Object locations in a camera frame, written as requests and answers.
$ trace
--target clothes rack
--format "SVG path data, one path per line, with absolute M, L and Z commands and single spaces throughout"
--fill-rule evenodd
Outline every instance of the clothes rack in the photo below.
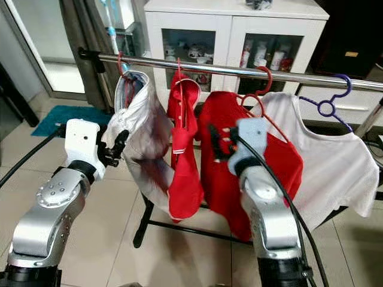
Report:
M 118 61 L 118 56 L 113 54 L 104 54 L 98 51 L 87 51 L 84 49 L 79 49 L 78 51 L 80 57 L 84 60 L 91 60 L 94 66 L 102 66 L 102 62 L 116 62 Z M 178 69 L 178 63 L 168 60 L 159 60 L 151 58 L 141 58 L 141 57 L 130 57 L 122 56 L 121 61 L 130 65 L 141 65 L 141 66 L 151 66 L 155 68 L 167 68 L 167 69 Z M 207 64 L 197 64 L 197 63 L 188 63 L 181 62 L 180 68 L 184 71 L 198 71 L 210 74 L 219 74 L 219 75 L 229 75 L 237 76 L 243 78 L 255 78 L 261 80 L 267 80 L 268 74 L 261 70 L 248 69 L 248 68 L 233 68 L 228 66 L 217 66 L 217 65 L 207 65 Z M 310 74 L 297 74 L 290 72 L 279 72 L 272 71 L 272 76 L 275 81 L 293 81 L 301 84 L 306 84 L 310 86 L 325 86 L 325 87 L 337 87 L 337 88 L 347 88 L 347 83 L 336 77 L 328 77 L 321 75 L 310 75 Z M 373 91 L 383 91 L 383 83 L 365 81 L 365 80 L 351 80 L 353 88 L 362 89 L 362 90 L 373 90 Z M 355 131 L 355 134 L 362 138 L 374 125 L 379 116 L 383 113 L 383 97 L 379 103 L 375 106 L 370 115 L 365 119 L 365 121 L 359 126 Z M 196 233 L 204 236 L 214 237 L 218 239 L 230 240 L 234 242 L 241 242 L 245 244 L 252 244 L 251 242 L 242 242 L 232 236 L 224 236 L 221 234 L 216 234 L 208 231 L 198 230 L 194 228 L 186 228 L 179 225 L 168 224 L 159 221 L 153 221 L 150 219 L 154 204 L 149 201 L 142 194 L 145 203 L 145 211 L 142 216 L 140 225 L 135 234 L 133 245 L 135 248 L 139 248 L 142 244 L 142 241 L 145 236 L 146 229 L 148 225 L 156 225 L 165 228 L 170 228 L 174 230 L 181 230 L 191 233 Z M 377 192 L 376 200 L 383 200 L 383 192 Z M 201 208 L 209 208 L 206 205 L 202 205 Z M 323 223 L 332 219 L 337 214 L 343 212 L 347 207 L 341 206 L 338 210 L 334 210 Z

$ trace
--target purple hanger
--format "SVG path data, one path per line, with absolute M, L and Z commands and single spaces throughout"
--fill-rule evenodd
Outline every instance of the purple hanger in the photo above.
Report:
M 317 103 L 316 101 L 312 100 L 312 99 L 308 99 L 307 97 L 299 97 L 299 99 L 302 99 L 302 100 L 305 100 L 309 103 L 312 103 L 314 105 L 317 106 L 317 109 L 318 109 L 318 112 L 321 116 L 323 117 L 334 117 L 335 119 L 338 120 L 338 122 L 342 123 L 343 125 L 345 125 L 347 127 L 347 129 L 352 132 L 352 128 L 351 126 L 344 122 L 344 120 L 342 120 L 341 118 L 339 118 L 337 115 L 336 115 L 336 108 L 335 108 L 335 105 L 333 103 L 333 101 L 337 98 L 337 97 L 345 97 L 347 96 L 348 94 L 350 94 L 351 90 L 352 90 L 352 82 L 351 82 L 351 79 L 347 76 L 347 75 L 344 75 L 344 74 L 336 74 L 335 77 L 338 77 L 338 78 L 342 78 L 344 79 L 346 82 L 347 82 L 347 91 L 344 93 L 344 94 L 334 94 L 332 96 L 332 98 L 330 100 L 322 100 L 321 102 Z M 323 104 L 328 104 L 331 106 L 332 110 L 329 114 L 326 114 L 325 112 L 321 111 L 321 108 L 323 106 Z

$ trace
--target blue mat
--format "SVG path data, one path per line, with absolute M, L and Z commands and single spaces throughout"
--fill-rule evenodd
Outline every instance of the blue mat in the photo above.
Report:
M 32 133 L 32 136 L 49 136 L 56 129 L 56 123 L 72 118 L 82 118 L 98 124 L 108 124 L 112 116 L 89 106 L 55 106 Z

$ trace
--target white t-shirt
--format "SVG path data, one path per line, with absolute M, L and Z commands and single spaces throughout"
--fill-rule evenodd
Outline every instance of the white t-shirt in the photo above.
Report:
M 293 202 L 309 229 L 319 226 L 339 206 L 349 206 L 359 215 L 369 216 L 379 169 L 363 141 L 353 133 L 326 136 L 309 131 L 300 116 L 297 96 L 268 93 L 262 102 L 267 115 L 303 158 L 302 184 Z M 268 129 L 283 140 L 271 124 Z

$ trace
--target cabinet handle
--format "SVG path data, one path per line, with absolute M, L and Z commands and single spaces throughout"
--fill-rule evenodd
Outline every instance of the cabinet handle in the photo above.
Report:
M 362 107 L 359 107 L 359 106 L 343 106 L 343 105 L 335 105 L 335 108 L 336 109 L 346 109 L 348 111 L 360 111 L 360 112 L 366 112 L 366 111 L 369 111 L 370 109 L 365 107 L 365 106 L 362 106 Z

